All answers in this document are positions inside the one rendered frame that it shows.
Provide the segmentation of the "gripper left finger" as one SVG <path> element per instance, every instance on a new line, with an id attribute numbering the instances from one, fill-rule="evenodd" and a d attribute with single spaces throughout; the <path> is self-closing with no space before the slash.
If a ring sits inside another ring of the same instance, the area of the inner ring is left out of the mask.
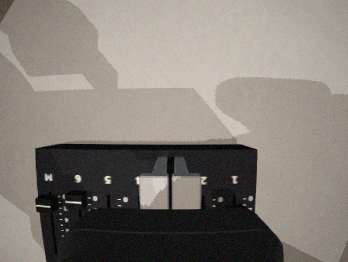
<path id="1" fill-rule="evenodd" d="M 158 157 L 152 173 L 139 177 L 140 209 L 171 207 L 171 157 Z"/>

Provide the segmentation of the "black lighting desk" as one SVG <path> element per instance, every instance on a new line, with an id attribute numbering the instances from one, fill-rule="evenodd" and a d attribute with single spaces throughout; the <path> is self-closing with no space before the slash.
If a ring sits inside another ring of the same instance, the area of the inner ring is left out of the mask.
<path id="1" fill-rule="evenodd" d="M 152 173 L 158 157 L 184 157 L 188 172 L 201 175 L 201 209 L 255 212 L 257 150 L 241 144 L 56 144 L 35 148 L 35 202 L 46 262 L 57 262 L 60 240 L 90 209 L 140 209 L 139 177 Z"/>

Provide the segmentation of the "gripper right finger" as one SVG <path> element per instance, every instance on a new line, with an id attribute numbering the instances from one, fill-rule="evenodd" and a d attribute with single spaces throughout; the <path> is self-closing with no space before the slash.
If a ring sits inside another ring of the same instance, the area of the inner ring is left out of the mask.
<path id="1" fill-rule="evenodd" d="M 171 157 L 171 208 L 201 209 L 201 176 L 188 173 L 184 157 Z"/>

